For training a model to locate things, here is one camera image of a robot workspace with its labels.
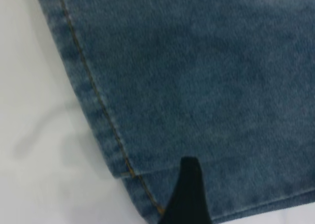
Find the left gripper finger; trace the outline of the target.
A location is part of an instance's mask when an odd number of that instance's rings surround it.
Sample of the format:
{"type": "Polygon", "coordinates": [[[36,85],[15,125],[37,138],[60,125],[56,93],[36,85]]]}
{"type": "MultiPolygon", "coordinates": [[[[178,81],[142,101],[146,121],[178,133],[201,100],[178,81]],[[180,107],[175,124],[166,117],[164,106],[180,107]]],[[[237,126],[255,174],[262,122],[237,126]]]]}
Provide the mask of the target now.
{"type": "Polygon", "coordinates": [[[179,177],[160,224],[211,224],[201,166],[197,158],[183,157],[179,177]]]}

